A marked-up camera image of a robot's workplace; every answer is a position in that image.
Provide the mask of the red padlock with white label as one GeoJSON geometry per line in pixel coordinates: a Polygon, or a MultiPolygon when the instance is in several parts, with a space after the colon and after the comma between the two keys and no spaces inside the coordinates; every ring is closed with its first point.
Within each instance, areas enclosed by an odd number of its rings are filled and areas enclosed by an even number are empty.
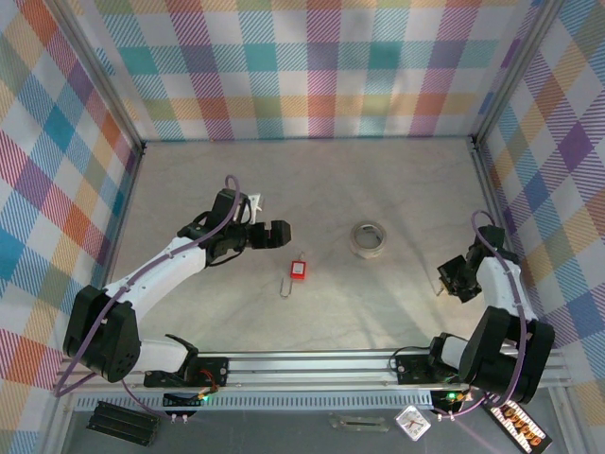
{"type": "Polygon", "coordinates": [[[287,276],[284,276],[281,281],[279,296],[282,299],[290,297],[295,283],[301,283],[306,280],[307,264],[302,258],[293,260],[290,264],[287,276]]]}

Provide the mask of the clear tape roll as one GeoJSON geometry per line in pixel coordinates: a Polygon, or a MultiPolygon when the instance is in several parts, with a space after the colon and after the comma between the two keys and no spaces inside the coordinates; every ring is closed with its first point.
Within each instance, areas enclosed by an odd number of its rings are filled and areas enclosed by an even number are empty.
{"type": "Polygon", "coordinates": [[[360,221],[350,232],[350,248],[360,258],[373,259],[384,251],[387,238],[386,230],[379,223],[360,221]]]}

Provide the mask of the black electronics module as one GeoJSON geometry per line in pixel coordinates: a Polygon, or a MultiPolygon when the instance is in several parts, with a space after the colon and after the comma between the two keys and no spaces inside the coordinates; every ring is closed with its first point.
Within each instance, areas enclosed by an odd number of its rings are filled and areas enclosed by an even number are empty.
{"type": "Polygon", "coordinates": [[[163,395],[164,407],[201,407],[209,398],[208,394],[184,394],[184,393],[165,393],[163,395]]]}
{"type": "Polygon", "coordinates": [[[473,400],[472,393],[467,391],[432,391],[431,399],[434,411],[461,411],[466,402],[473,400]]]}

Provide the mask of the small white clock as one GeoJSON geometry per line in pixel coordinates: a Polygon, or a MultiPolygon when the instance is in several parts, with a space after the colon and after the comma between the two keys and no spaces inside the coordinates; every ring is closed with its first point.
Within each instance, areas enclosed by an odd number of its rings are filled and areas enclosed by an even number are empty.
{"type": "Polygon", "coordinates": [[[396,425],[414,442],[419,441],[431,428],[431,423],[415,406],[401,410],[394,418],[396,425]]]}

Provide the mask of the black card with orange print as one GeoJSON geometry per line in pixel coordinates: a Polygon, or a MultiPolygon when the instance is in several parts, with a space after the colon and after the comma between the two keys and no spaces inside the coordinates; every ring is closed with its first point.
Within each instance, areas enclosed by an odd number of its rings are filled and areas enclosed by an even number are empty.
{"type": "Polygon", "coordinates": [[[485,411],[522,454],[544,454],[551,446],[551,437],[516,402],[485,411]]]}

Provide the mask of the black finned block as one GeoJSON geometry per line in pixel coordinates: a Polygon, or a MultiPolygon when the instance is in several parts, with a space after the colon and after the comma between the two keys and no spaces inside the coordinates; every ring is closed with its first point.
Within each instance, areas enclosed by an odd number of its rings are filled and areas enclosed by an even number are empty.
{"type": "Polygon", "coordinates": [[[159,425],[159,416],[99,401],[86,428],[119,440],[149,446],[159,425]]]}

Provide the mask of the aluminium frame floor rail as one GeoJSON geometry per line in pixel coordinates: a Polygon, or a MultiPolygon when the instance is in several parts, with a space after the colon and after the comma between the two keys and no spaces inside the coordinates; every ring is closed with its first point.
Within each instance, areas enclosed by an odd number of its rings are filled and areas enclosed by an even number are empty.
{"type": "MultiPolygon", "coordinates": [[[[475,147],[472,136],[467,138],[467,145],[484,199],[487,203],[487,217],[492,219],[495,225],[504,229],[505,239],[503,248],[513,253],[514,248],[511,243],[510,234],[504,216],[502,215],[501,206],[496,196],[495,186],[489,176],[481,149],[480,147],[475,147]]],[[[510,309],[511,313],[515,316],[518,316],[518,308],[522,307],[528,321],[537,320],[537,316],[527,298],[520,266],[510,262],[508,267],[510,272],[506,273],[501,265],[493,264],[481,274],[481,277],[489,276],[487,280],[488,293],[485,297],[486,304],[488,306],[510,309]]]]}
{"type": "Polygon", "coordinates": [[[108,249],[107,263],[100,278],[101,284],[108,284],[112,279],[122,238],[122,231],[130,209],[130,199],[137,183],[137,177],[143,157],[146,154],[146,147],[147,144],[143,142],[140,147],[133,150],[126,168],[127,172],[120,185],[119,194],[121,195],[121,199],[116,202],[119,210],[117,212],[116,221],[111,223],[110,247],[108,249]]]}

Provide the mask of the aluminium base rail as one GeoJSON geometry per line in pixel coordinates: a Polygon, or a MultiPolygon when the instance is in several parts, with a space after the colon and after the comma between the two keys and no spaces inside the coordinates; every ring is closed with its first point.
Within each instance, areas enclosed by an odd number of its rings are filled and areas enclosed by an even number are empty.
{"type": "MultiPolygon", "coordinates": [[[[205,353],[203,357],[228,357],[226,386],[221,391],[233,392],[314,392],[368,390],[454,390],[467,385],[432,379],[427,383],[398,384],[397,375],[388,366],[387,350],[350,350],[315,352],[205,353]]],[[[172,391],[174,388],[147,389],[145,372],[133,371],[126,383],[136,392],[172,391]]],[[[553,350],[538,388],[571,385],[562,353],[553,350]]],[[[93,377],[76,389],[85,392],[121,392],[120,383],[111,384],[93,377]]]]}

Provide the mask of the aluminium frame post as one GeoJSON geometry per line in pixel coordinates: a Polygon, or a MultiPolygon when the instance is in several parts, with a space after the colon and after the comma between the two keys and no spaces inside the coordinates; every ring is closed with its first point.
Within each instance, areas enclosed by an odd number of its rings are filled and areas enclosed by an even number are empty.
{"type": "Polygon", "coordinates": [[[533,22],[530,24],[527,35],[512,55],[510,66],[507,68],[499,89],[493,96],[493,101],[488,106],[476,133],[472,135],[476,148],[479,148],[495,127],[498,118],[513,95],[517,84],[527,71],[534,55],[539,50],[564,2],[565,0],[544,0],[541,3],[533,22]]]}
{"type": "Polygon", "coordinates": [[[118,92],[112,86],[108,73],[98,59],[94,48],[90,45],[67,0],[44,0],[44,2],[57,20],[67,41],[73,46],[82,67],[100,93],[100,96],[106,102],[116,124],[132,142],[136,153],[139,156],[144,156],[146,142],[141,139],[126,107],[119,98],[118,92]]]}

